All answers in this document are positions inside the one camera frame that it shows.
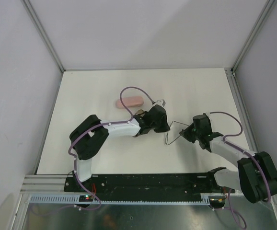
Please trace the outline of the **thin wire frame glasses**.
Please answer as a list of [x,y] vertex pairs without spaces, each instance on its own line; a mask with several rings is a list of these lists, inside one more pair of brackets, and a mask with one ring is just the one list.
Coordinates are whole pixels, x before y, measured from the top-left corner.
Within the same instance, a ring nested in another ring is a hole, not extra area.
[[164,137],[164,144],[166,146],[169,146],[173,144],[178,138],[181,136],[179,132],[181,132],[183,129],[189,127],[188,124],[182,123],[180,121],[173,120],[169,124],[170,130],[166,132]]

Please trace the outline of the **plaid glasses case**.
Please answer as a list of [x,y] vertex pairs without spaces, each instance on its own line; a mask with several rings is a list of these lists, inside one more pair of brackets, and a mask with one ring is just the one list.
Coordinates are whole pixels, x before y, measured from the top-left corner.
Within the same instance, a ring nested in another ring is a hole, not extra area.
[[134,117],[143,117],[145,115],[146,111],[140,109],[135,114]]

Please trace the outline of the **pink glasses case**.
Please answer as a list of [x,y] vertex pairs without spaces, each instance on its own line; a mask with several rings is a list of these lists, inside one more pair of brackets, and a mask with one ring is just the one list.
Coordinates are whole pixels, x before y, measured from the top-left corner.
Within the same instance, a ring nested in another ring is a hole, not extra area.
[[115,105],[119,109],[132,108],[132,107],[140,107],[144,104],[144,99],[141,96],[131,96],[125,97],[122,99],[118,99],[115,102]]

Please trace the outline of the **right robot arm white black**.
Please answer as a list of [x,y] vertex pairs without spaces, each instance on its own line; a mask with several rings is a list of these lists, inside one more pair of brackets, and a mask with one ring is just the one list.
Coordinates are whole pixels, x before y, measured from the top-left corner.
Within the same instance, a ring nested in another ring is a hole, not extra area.
[[179,134],[237,167],[237,171],[225,167],[212,170],[214,176],[206,180],[209,191],[218,192],[222,187],[238,190],[251,203],[269,202],[277,195],[277,169],[270,154],[249,151],[229,141],[229,135],[214,132],[207,114],[194,116],[192,124]]

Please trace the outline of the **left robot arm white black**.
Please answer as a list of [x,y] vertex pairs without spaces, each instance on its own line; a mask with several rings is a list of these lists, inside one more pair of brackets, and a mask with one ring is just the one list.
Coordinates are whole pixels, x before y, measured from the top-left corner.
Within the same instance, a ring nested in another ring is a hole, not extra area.
[[69,136],[69,155],[75,158],[75,187],[82,192],[90,188],[92,158],[108,138],[138,137],[150,131],[165,133],[169,130],[166,110],[159,104],[147,112],[132,116],[130,121],[103,121],[97,115],[88,116]]

